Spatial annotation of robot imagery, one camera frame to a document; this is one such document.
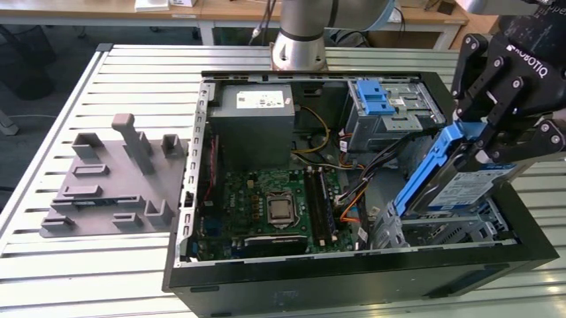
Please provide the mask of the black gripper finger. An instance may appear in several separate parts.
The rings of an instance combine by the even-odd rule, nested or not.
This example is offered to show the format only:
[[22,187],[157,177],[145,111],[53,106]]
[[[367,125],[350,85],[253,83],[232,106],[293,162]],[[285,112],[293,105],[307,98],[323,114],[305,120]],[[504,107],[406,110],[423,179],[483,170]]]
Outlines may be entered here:
[[452,112],[452,121],[462,119],[462,113],[472,115],[472,119],[466,121],[480,121],[480,117],[487,114],[491,101],[486,92],[472,89],[472,85],[486,67],[488,39],[478,33],[464,35],[459,49],[458,63],[452,78],[450,93],[456,103]]
[[564,151],[564,120],[552,119],[550,113],[518,113],[510,109],[512,98],[503,103],[487,91],[494,73],[486,67],[476,79],[472,89],[486,92],[491,101],[487,114],[480,121],[470,122],[472,115],[462,113],[460,125],[483,123],[476,137],[462,140],[463,149],[458,152],[460,164],[515,163],[531,158],[540,158]]

